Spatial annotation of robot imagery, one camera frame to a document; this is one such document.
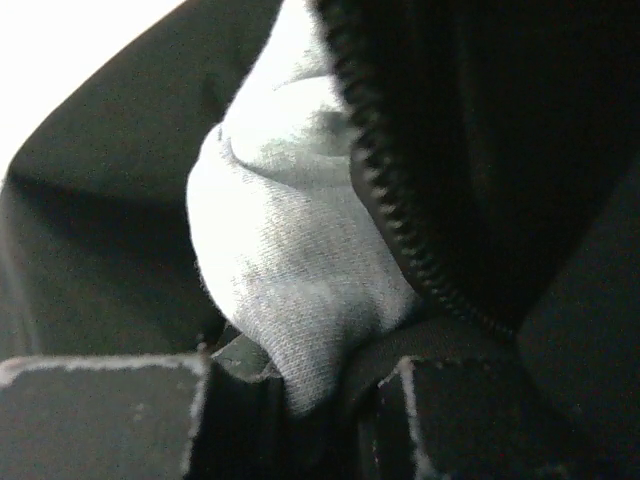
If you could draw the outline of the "grey cloth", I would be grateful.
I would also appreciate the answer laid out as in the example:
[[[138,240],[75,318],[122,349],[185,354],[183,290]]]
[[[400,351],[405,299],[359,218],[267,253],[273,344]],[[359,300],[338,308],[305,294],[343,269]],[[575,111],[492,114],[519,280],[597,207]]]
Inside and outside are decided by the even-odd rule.
[[[308,1],[282,4],[187,182],[202,280],[281,373],[302,416],[332,393],[356,345],[417,301],[349,176],[354,130]]]

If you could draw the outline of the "black cloth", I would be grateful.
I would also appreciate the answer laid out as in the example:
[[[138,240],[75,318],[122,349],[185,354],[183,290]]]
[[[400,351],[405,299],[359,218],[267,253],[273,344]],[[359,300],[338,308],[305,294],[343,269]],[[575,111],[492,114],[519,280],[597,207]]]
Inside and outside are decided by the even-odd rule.
[[[31,134],[1,189],[1,364],[197,355],[183,479],[362,479],[358,417],[408,358],[514,366],[543,479],[639,475],[639,5],[308,1],[351,185],[417,297],[289,410],[201,277],[187,182],[286,1],[187,1]]]

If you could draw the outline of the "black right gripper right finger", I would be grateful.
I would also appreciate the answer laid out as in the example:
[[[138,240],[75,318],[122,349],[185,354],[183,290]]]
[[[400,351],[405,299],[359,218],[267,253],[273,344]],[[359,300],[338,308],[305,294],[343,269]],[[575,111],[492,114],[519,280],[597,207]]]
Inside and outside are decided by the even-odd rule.
[[[543,479],[535,394],[506,363],[402,359],[358,417],[362,479]]]

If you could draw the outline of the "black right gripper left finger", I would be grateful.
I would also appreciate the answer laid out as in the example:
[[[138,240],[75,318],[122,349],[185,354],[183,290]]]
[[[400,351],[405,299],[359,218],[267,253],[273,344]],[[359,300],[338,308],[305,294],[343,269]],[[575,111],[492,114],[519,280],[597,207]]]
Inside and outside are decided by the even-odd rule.
[[[197,355],[31,356],[1,364],[4,479],[183,479]]]

